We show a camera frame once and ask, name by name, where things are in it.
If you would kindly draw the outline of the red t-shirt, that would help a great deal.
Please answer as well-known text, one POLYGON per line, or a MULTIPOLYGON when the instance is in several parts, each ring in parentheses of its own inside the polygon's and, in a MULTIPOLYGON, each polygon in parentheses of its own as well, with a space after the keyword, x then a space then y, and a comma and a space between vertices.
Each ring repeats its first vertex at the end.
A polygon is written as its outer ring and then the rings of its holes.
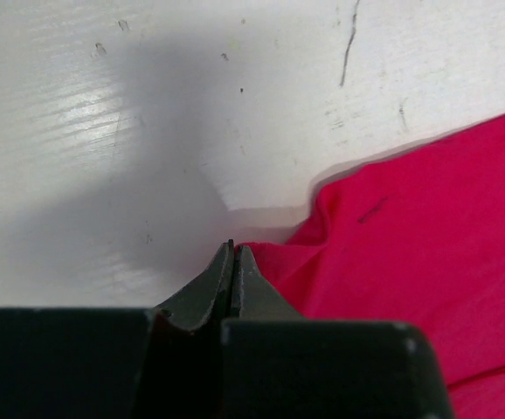
POLYGON ((431 340, 459 418, 505 418, 505 114, 324 186, 262 275, 317 319, 431 340))

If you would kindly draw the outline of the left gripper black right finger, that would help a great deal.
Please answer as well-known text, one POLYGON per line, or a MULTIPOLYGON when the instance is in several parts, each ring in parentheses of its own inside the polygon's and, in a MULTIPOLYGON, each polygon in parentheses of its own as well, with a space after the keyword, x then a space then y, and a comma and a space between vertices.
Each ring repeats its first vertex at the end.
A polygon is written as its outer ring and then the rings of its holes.
POLYGON ((311 320, 239 249, 221 325, 224 418, 450 418, 429 340, 402 321, 311 320))

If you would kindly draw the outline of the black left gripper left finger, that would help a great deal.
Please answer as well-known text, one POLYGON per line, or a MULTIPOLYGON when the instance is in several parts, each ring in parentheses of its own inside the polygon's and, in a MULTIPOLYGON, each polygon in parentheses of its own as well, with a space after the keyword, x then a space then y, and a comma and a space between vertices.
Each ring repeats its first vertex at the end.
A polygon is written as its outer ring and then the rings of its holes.
POLYGON ((0 418, 213 418, 234 246, 148 308, 0 307, 0 418))

